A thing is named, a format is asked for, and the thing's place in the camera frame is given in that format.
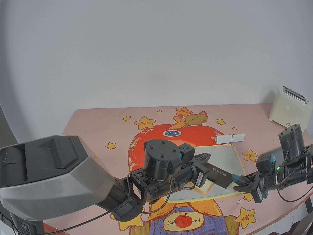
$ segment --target white toaster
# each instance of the white toaster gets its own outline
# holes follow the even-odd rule
[[[301,130],[304,131],[312,110],[311,100],[285,86],[280,86],[268,119],[284,127],[299,123]]]

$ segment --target pink table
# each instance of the pink table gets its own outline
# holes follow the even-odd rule
[[[188,142],[195,146],[215,145],[217,132],[245,134],[245,141],[233,143],[246,174],[256,171],[255,158],[280,146],[278,134],[284,129],[268,120],[271,105],[216,105],[155,108],[81,109],[74,112],[63,134],[78,135],[96,153],[114,177],[123,178],[130,170],[140,168],[143,160],[142,143],[146,139],[164,138],[177,144]],[[167,130],[179,134],[168,136]],[[313,143],[304,132],[305,144]],[[295,199],[309,189],[306,183],[282,191],[287,199]],[[261,204],[255,204],[249,195],[236,195],[201,201],[168,203],[156,214],[141,215],[126,223],[119,223],[107,215],[87,225],[69,231],[72,235],[102,234],[253,234],[277,222],[301,201],[287,203],[276,191],[269,192]],[[159,200],[152,206],[162,204]],[[63,217],[46,220],[56,229],[76,225],[104,212],[97,206]],[[189,216],[193,222],[175,225],[171,220],[178,214]]]

